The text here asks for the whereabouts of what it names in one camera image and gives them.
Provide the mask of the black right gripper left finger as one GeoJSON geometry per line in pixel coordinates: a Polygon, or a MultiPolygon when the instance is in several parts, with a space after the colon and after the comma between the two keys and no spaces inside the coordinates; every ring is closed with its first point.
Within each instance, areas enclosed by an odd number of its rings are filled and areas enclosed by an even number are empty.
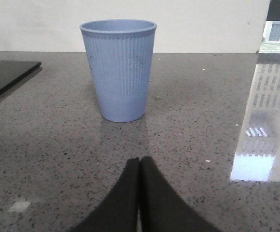
{"type": "Polygon", "coordinates": [[[140,161],[129,159],[111,191],[72,232],[135,232],[138,220],[140,161]]]}

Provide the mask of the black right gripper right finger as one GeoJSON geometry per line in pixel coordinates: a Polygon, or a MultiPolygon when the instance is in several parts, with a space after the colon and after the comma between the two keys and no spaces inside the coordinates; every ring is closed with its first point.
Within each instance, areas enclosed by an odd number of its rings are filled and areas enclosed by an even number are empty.
{"type": "Polygon", "coordinates": [[[218,232],[175,192],[151,157],[140,161],[140,218],[143,232],[218,232]]]}

